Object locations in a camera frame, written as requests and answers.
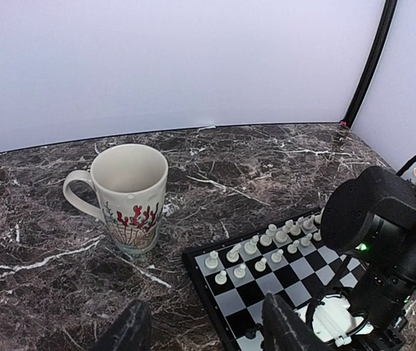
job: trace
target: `mug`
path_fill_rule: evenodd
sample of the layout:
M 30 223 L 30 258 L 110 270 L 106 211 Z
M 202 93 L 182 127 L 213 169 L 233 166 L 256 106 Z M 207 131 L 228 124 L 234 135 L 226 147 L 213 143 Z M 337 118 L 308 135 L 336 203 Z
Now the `mug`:
M 71 172 L 63 194 L 78 210 L 104 222 L 122 252 L 143 254 L 159 240 L 168 169 L 164 155 L 150 146 L 114 146 L 94 159 L 90 172 Z M 100 208 L 72 192 L 73 181 L 87 183 L 96 192 Z

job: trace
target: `mug handle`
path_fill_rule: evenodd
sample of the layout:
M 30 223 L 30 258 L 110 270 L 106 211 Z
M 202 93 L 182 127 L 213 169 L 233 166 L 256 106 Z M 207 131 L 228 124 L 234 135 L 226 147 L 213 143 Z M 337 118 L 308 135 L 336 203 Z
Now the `mug handle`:
M 96 217 L 98 220 L 105 223 L 104 215 L 100 208 L 87 203 L 86 201 L 80 199 L 74 192 L 69 188 L 69 184 L 72 181 L 83 181 L 88 184 L 94 191 L 96 191 L 95 186 L 92 184 L 91 174 L 85 170 L 73 170 L 63 183 L 63 195 L 78 210 L 89 214 L 93 217 Z

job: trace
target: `marble table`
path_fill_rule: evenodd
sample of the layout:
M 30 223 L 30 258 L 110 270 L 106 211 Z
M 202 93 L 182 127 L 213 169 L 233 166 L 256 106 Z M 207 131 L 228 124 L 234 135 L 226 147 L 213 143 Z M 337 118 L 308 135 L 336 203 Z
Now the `marble table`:
M 63 197 L 66 175 L 120 143 L 170 163 L 163 234 L 125 259 Z M 0 350 L 86 350 L 133 298 L 150 303 L 153 350 L 221 350 L 182 251 L 324 205 L 344 180 L 385 165 L 338 124 L 222 127 L 106 137 L 0 154 Z M 96 202 L 85 184 L 73 188 Z M 416 350 L 416 294 L 405 350 Z

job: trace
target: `white mug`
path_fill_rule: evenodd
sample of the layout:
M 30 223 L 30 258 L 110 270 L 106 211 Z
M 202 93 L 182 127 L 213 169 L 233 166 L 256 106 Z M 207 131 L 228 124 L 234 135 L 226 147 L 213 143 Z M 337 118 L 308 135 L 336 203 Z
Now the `white mug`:
M 114 146 L 94 159 L 90 172 L 71 172 L 63 194 L 78 210 L 104 222 L 122 252 L 143 254 L 159 240 L 168 169 L 164 155 L 150 146 Z M 100 208 L 72 192 L 72 181 L 87 183 L 96 192 Z

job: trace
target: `mug rim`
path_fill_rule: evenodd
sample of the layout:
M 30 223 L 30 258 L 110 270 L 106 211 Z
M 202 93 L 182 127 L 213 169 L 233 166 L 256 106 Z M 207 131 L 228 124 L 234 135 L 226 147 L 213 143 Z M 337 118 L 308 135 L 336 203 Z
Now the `mug rim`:
M 164 160 L 164 173 L 162 174 L 162 177 L 155 183 L 155 184 L 153 184 L 153 185 L 151 185 L 150 187 L 148 187 L 148 188 L 145 188 L 145 189 L 141 189 L 141 190 L 138 190 L 138 191 L 136 191 L 136 192 L 116 192 L 116 191 L 114 191 L 114 190 L 110 190 L 110 189 L 108 189 L 108 188 L 106 188 L 105 186 L 103 186 L 103 185 L 101 185 L 96 179 L 95 179 L 95 177 L 94 177 L 94 172 L 93 172 L 93 169 L 94 169 L 94 165 L 95 165 L 95 163 L 96 163 L 96 161 L 97 161 L 97 159 L 98 158 L 100 158 L 102 155 L 104 155 L 104 154 L 106 154 L 106 153 L 109 153 L 109 152 L 111 152 L 111 151 L 113 151 L 113 150 L 115 150 L 115 149 L 117 149 L 117 148 L 127 148 L 127 147 L 129 147 L 129 146 L 132 146 L 132 147 L 138 147 L 138 148 L 147 148 L 147 149 L 151 149 L 152 151 L 155 151 L 155 152 L 157 152 L 160 156 L 162 156 L 162 159 Z M 162 152 L 161 151 L 159 151 L 159 150 L 157 150 L 157 149 L 155 149 L 155 148 L 153 148 L 153 147 L 151 147 L 151 146 L 148 146 L 148 145 L 145 145 L 145 144 L 136 144 L 136 143 L 130 143 L 130 144 L 121 144 L 121 145 L 116 145 L 116 146 L 112 146 L 111 148 L 107 148 L 107 149 L 105 149 L 104 151 L 102 151 L 100 154 L 98 154 L 97 156 L 96 156 L 96 158 L 94 158 L 94 160 L 92 161 L 92 163 L 91 163 L 91 169 L 89 170 L 89 173 L 91 174 L 91 179 L 92 179 L 92 183 L 93 184 L 95 184 L 95 186 L 98 186 L 99 188 L 101 188 L 101 189 L 103 189 L 103 190 L 105 190 L 106 192 L 108 192 L 108 193 L 111 193 L 111 194 L 114 194 L 114 195 L 122 195 L 122 194 L 141 194 L 141 193 L 144 193 L 144 192 L 147 192 L 148 190 L 152 190 L 152 189 L 155 189 L 155 188 L 157 188 L 158 186 L 160 186 L 166 179 L 167 179 L 167 174 L 169 173 L 169 163 L 167 162 L 167 159 L 165 158 L 165 156 L 162 154 Z

